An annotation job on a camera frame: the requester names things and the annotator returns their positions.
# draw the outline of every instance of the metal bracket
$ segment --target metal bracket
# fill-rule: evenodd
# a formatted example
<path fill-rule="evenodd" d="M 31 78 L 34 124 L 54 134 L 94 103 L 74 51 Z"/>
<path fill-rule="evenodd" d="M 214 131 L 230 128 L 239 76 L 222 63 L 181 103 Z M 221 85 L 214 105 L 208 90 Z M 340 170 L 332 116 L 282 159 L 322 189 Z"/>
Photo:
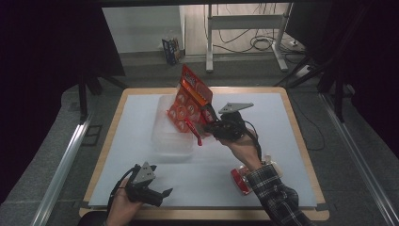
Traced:
<path fill-rule="evenodd" d="M 151 181 L 155 179 L 155 174 L 153 173 L 155 169 L 153 169 L 148 162 L 145 162 L 141 167 L 140 171 L 137 173 L 133 184 L 138 184 L 145 181 Z"/>
<path fill-rule="evenodd" d="M 252 106 L 253 103 L 227 103 L 218 112 L 219 114 L 232 113 Z"/>

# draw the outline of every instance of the clear plastic container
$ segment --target clear plastic container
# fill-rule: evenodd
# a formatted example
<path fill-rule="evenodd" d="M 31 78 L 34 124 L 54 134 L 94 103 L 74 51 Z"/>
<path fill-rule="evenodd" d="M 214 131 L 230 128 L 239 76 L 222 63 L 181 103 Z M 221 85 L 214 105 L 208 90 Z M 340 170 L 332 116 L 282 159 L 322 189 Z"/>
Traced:
<path fill-rule="evenodd" d="M 167 115 L 174 99 L 175 95 L 164 95 L 159 98 L 152 128 L 152 143 L 160 154 L 190 155 L 193 153 L 193 134 L 180 133 Z"/>

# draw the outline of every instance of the wooden table edge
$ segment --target wooden table edge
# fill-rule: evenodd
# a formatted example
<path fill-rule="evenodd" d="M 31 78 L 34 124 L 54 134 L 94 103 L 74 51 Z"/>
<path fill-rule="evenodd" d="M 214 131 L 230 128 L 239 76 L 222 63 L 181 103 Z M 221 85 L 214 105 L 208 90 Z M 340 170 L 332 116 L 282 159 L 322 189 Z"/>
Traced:
<path fill-rule="evenodd" d="M 308 154 L 305 142 L 303 140 L 302 134 L 300 132 L 299 126 L 297 124 L 294 111 L 291 106 L 291 102 L 288 98 L 288 94 L 284 88 L 279 87 L 210 87 L 213 93 L 279 93 L 281 99 L 284 103 L 289 121 L 292 125 L 293 132 L 295 135 L 296 143 L 298 145 L 302 160 L 305 164 L 305 169 L 307 170 L 308 176 L 311 180 L 311 188 L 314 191 L 316 202 L 325 203 L 325 198 L 321 191 L 320 185 L 318 183 L 316 174 L 314 172 L 311 159 Z M 123 112 L 124 105 L 129 95 L 149 95 L 149 94 L 175 94 L 177 92 L 176 88 L 143 88 L 143 89 L 126 89 L 123 91 L 120 102 L 114 114 L 114 118 L 109 127 L 108 133 L 106 135 L 102 151 L 100 153 L 99 159 L 97 160 L 96 167 L 93 171 L 92 177 L 90 179 L 87 192 L 83 199 L 83 202 L 88 203 L 90 201 L 92 192 L 100 178 L 101 172 L 104 168 L 105 159 L 108 156 L 112 139 L 116 133 L 118 124 L 120 122 L 120 116 Z M 85 213 L 92 211 L 91 208 L 82 207 L 79 210 L 79 215 L 83 216 Z M 311 220 L 327 220 L 329 218 L 329 211 L 316 211 L 315 209 L 303 210 L 305 215 Z M 241 220 L 251 220 L 251 219 L 269 219 L 268 215 L 264 210 L 179 210 L 179 209 L 142 209 L 140 210 L 136 218 L 142 219 L 241 219 Z"/>

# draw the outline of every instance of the metal rail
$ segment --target metal rail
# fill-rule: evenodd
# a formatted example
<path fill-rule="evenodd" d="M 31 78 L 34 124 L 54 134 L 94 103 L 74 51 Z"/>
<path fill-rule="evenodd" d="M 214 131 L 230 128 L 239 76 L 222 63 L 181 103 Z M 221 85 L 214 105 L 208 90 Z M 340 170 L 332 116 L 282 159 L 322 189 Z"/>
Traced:
<path fill-rule="evenodd" d="M 32 226 L 42 226 L 46 225 L 47 220 L 49 219 L 54 205 L 56 204 L 56 200 L 58 195 L 64 186 L 65 180 L 68 176 L 68 173 L 71 169 L 74 158 L 76 157 L 77 151 L 79 150 L 80 144 L 82 143 L 85 132 L 90 125 L 91 118 L 93 116 L 93 110 L 88 113 L 87 119 L 82 123 L 78 124 L 73 135 L 71 141 L 65 151 L 62 159 L 56 169 L 56 173 L 53 176 L 53 179 L 50 185 L 47 188 L 46 193 L 41 200 L 40 206 L 31 222 Z"/>
<path fill-rule="evenodd" d="M 371 169 L 367 165 L 359 147 L 356 145 L 354 139 L 350 135 L 349 131 L 347 130 L 345 124 L 341 122 L 338 117 L 336 116 L 333 106 L 334 104 L 331 101 L 329 95 L 321 93 L 319 94 L 320 98 L 323 101 L 323 104 L 326 107 L 326 110 L 329 116 L 332 119 L 338 133 L 343 140 L 343 143 L 346 146 L 346 149 L 349 151 L 353 162 L 355 163 L 358 171 L 366 184 L 367 188 L 369 189 L 370 193 L 372 194 L 376 205 L 378 206 L 383 218 L 387 222 L 389 226 L 397 226 L 399 225 L 399 218 L 397 215 L 396 210 L 394 209 L 390 199 L 388 198 L 385 190 L 379 182 L 376 180 L 374 174 L 372 173 Z"/>

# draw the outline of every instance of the metal frame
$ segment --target metal frame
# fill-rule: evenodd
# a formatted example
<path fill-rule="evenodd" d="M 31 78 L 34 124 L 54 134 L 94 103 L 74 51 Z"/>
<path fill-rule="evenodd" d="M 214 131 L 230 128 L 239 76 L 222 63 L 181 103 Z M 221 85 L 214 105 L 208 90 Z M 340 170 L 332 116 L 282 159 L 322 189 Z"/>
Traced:
<path fill-rule="evenodd" d="M 239 15 L 239 16 L 213 16 L 212 5 L 208 5 L 208 46 L 206 52 L 206 72 L 214 70 L 214 54 L 212 44 L 213 30 L 233 29 L 278 29 L 276 40 L 273 40 L 272 49 L 282 72 L 288 72 L 287 64 L 281 54 L 282 35 L 287 25 L 292 3 L 289 3 L 281 15 Z"/>
<path fill-rule="evenodd" d="M 397 211 L 393 207 L 390 199 L 385 193 L 384 188 L 379 184 L 376 180 L 372 170 L 368 166 L 366 160 L 361 153 L 361 150 L 356 145 L 355 140 L 350 135 L 347 130 L 345 124 L 340 121 L 337 115 L 334 112 L 334 104 L 328 94 L 320 93 L 319 97 L 322 99 L 322 102 L 331 117 L 333 124 L 335 125 L 338 134 L 341 136 L 343 143 L 346 146 L 346 149 L 349 151 L 355 166 L 358 168 L 359 174 L 361 175 L 364 184 L 366 184 L 369 189 L 371 195 L 375 199 L 375 203 L 378 206 L 381 215 L 384 217 L 387 225 L 395 226 L 399 225 L 399 217 L 397 216 Z"/>
<path fill-rule="evenodd" d="M 76 154 L 79 150 L 79 147 L 82 143 L 83 137 L 85 136 L 85 132 L 90 125 L 91 118 L 93 116 L 93 111 L 88 113 L 86 120 L 83 123 L 80 123 L 76 126 L 76 129 L 72 135 L 71 141 L 62 156 L 61 162 L 56 169 L 56 173 L 53 176 L 51 183 L 49 184 L 46 193 L 41 200 L 39 208 L 33 217 L 33 220 L 30 225 L 46 225 L 51 213 L 53 212 L 53 208 L 58 199 L 59 193 L 64 186 L 65 180 L 67 179 L 68 173 L 71 169 L 72 163 Z"/>

